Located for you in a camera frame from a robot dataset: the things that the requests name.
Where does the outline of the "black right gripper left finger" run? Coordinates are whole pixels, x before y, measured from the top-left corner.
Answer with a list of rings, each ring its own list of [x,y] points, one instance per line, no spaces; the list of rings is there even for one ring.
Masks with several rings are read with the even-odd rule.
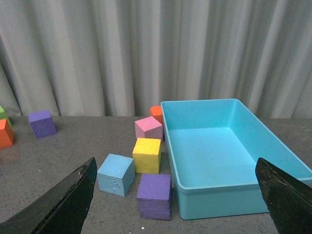
[[[2,234],[79,234],[88,215],[97,177],[90,158],[28,207],[0,225]]]

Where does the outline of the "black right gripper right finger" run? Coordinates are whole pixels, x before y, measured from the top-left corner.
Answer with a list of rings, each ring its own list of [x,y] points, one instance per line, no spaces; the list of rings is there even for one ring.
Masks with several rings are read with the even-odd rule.
[[[261,157],[255,174],[278,233],[310,234],[312,188]]]

